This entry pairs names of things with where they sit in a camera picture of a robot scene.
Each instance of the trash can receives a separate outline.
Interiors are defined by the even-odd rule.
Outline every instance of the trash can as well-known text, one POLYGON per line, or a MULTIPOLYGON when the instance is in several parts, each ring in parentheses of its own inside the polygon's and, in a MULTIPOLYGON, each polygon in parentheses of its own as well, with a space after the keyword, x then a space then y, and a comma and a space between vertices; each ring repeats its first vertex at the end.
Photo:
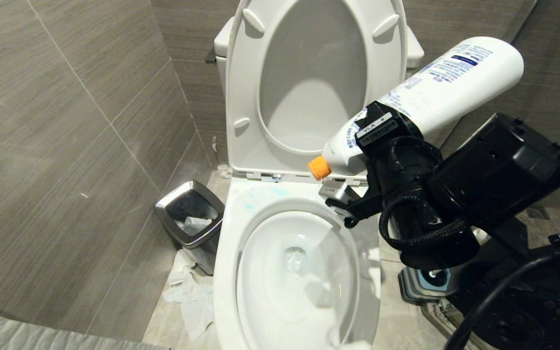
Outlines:
POLYGON ((207 275, 213 275, 224 203, 198 181, 178 186, 155 204, 168 234, 207 275))

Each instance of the white toilet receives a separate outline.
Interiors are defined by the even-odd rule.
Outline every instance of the white toilet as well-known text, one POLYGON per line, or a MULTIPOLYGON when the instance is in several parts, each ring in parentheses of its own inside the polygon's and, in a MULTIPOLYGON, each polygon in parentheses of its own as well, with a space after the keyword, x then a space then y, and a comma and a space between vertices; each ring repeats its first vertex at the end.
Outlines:
MULTIPOLYGON (((402 82, 408 30, 401 0, 242 0, 216 39, 235 171, 213 291, 224 350, 370 349, 376 222, 345 228, 306 164, 402 82)), ((330 178, 366 190, 364 174, 330 178)))

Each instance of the gray wall tile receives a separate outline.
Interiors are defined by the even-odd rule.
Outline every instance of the gray wall tile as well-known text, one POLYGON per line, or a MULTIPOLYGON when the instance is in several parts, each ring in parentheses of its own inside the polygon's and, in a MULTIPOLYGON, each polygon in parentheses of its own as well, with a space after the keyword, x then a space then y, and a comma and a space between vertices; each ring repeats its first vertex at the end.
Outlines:
MULTIPOLYGON (((524 119, 529 126, 560 142, 560 2, 540 2, 515 47, 525 59, 520 83, 462 119, 442 148, 448 155, 494 112, 524 119)), ((560 208, 560 189, 543 199, 560 208)))
POLYGON ((175 253, 165 229, 151 213, 88 333, 142 341, 175 253))
POLYGON ((207 151, 205 151, 200 136, 194 134, 187 147, 187 151, 185 151, 183 158, 178 162, 170 181, 165 186, 164 194, 169 193, 189 180, 196 180, 206 185, 212 171, 207 151))
POLYGON ((220 73, 213 64, 174 60, 198 130, 226 132, 226 104, 220 73))
POLYGON ((239 0, 151 0, 171 58, 204 60, 239 0))
POLYGON ((171 64, 116 118, 114 127, 163 189, 196 131, 171 64))
POLYGON ((149 2, 30 2, 110 120, 168 60, 149 2))
POLYGON ((106 127, 27 3, 0 0, 0 249, 106 127))
POLYGON ((226 133, 219 133, 216 131, 198 131, 200 133, 200 138, 202 138, 202 144, 211 159, 211 164, 213 168, 216 168, 219 164, 228 164, 228 144, 226 133), (216 149, 213 149, 213 137, 216 140, 216 149))
POLYGON ((86 332, 158 195, 107 129, 0 256, 0 310, 86 332))
POLYGON ((425 50, 423 66, 458 42, 502 37, 525 0, 405 0, 407 24, 425 50))

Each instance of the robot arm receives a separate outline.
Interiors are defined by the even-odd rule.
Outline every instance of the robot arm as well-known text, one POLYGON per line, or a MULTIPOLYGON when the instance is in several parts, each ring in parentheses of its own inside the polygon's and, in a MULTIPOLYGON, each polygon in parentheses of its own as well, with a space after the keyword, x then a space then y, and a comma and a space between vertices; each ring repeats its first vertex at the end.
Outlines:
POLYGON ((461 266, 446 298, 465 324, 450 349, 462 348, 470 330, 500 349, 560 349, 560 236, 529 250, 515 219, 560 187, 560 145, 496 113, 443 160, 401 113, 378 102, 367 110, 355 137, 369 189, 360 197, 327 181, 325 203, 349 228, 382 213, 380 234, 411 268, 461 266), (492 239, 480 246, 471 226, 492 239))

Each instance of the toilet paper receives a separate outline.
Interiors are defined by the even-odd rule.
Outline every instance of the toilet paper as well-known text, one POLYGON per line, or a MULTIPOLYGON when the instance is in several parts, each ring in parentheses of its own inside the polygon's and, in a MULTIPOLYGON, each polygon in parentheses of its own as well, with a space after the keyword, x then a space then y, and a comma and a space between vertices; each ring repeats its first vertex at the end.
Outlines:
POLYGON ((202 335, 213 322, 213 277, 196 274, 193 266, 187 251, 179 250, 167 278, 170 288, 162 294, 168 303, 181 303, 181 316, 191 341, 202 335))
POLYGON ((183 230, 188 235, 193 236, 198 234, 200 231, 204 230, 205 228, 207 228, 207 226, 209 226, 212 220, 200 219, 199 217, 188 216, 185 218, 185 222, 180 222, 176 220, 174 222, 176 222, 178 228, 183 230))

